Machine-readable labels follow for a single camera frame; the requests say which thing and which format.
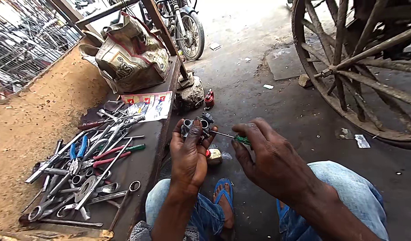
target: red-handled pliers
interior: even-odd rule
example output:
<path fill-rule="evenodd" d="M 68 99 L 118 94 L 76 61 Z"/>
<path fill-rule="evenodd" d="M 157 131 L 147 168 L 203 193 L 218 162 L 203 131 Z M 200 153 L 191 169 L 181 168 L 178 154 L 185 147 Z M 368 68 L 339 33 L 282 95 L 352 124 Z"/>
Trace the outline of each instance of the red-handled pliers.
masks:
<path fill-rule="evenodd" d="M 100 160 L 100 159 L 103 158 L 103 157 L 105 157 L 105 156 L 107 156 L 107 155 L 109 155 L 109 154 L 113 154 L 113 153 L 115 153 L 115 152 L 117 152 L 117 151 L 120 151 L 120 150 L 122 150 L 123 148 L 124 148 L 124 146 L 119 146 L 119 147 L 113 148 L 112 150 L 106 151 L 105 153 L 101 154 L 100 156 L 94 156 L 94 157 L 92 157 L 92 159 L 89 159 L 88 161 L 85 161 L 85 162 L 82 163 L 82 169 L 83 169 L 83 168 L 90 167 L 90 166 L 96 168 L 96 167 L 99 166 L 99 165 L 112 162 L 113 159 L 114 159 L 114 157 L 113 157 L 113 158 L 106 159 L 106 160 Z M 126 156 L 129 156 L 129 155 L 131 155 L 131 152 L 130 152 L 130 151 L 127 151 L 127 152 L 121 154 L 121 155 L 118 157 L 118 159 L 121 159 L 121 158 L 126 157 Z"/>

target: newspaper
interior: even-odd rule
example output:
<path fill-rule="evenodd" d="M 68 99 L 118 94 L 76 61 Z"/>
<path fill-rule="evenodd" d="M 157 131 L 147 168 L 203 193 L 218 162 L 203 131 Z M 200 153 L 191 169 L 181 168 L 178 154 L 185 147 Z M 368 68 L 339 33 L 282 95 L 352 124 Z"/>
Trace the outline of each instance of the newspaper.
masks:
<path fill-rule="evenodd" d="M 143 114 L 147 121 L 155 121 L 168 118 L 172 104 L 172 91 L 149 94 L 122 95 L 122 101 L 130 104 L 127 111 L 129 115 Z"/>

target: motorcycle wheel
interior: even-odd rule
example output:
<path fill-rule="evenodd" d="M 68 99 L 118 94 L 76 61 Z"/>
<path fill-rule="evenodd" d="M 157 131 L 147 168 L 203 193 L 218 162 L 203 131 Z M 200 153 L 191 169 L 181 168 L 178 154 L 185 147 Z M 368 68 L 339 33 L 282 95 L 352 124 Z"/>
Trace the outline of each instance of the motorcycle wheel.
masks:
<path fill-rule="evenodd" d="M 198 60 L 204 51 L 204 29 L 195 12 L 181 13 L 181 21 L 186 30 L 187 39 L 180 33 L 179 23 L 176 28 L 177 46 L 189 60 Z"/>

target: blue-handled pliers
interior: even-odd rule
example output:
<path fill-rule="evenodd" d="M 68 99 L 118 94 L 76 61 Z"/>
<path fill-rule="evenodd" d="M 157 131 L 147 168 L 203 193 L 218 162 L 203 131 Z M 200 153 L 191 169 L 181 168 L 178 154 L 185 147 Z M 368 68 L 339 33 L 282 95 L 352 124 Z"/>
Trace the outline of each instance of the blue-handled pliers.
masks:
<path fill-rule="evenodd" d="M 73 143 L 70 145 L 70 159 L 72 160 L 70 167 L 69 167 L 69 173 L 71 175 L 77 175 L 82 167 L 82 162 L 81 159 L 83 158 L 83 155 L 85 154 L 86 151 L 86 146 L 88 145 L 88 137 L 83 136 L 82 137 L 82 143 L 80 145 L 79 151 L 77 152 L 77 155 L 75 154 L 76 151 L 76 143 Z"/>

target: wire mesh fence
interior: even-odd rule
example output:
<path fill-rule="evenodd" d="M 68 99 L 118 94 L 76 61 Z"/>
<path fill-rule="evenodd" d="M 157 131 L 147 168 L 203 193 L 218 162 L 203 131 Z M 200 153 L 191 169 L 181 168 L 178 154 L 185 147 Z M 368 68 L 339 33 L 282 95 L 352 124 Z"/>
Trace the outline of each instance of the wire mesh fence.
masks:
<path fill-rule="evenodd" d="M 0 0 L 0 100 L 20 91 L 80 37 L 45 0 Z"/>

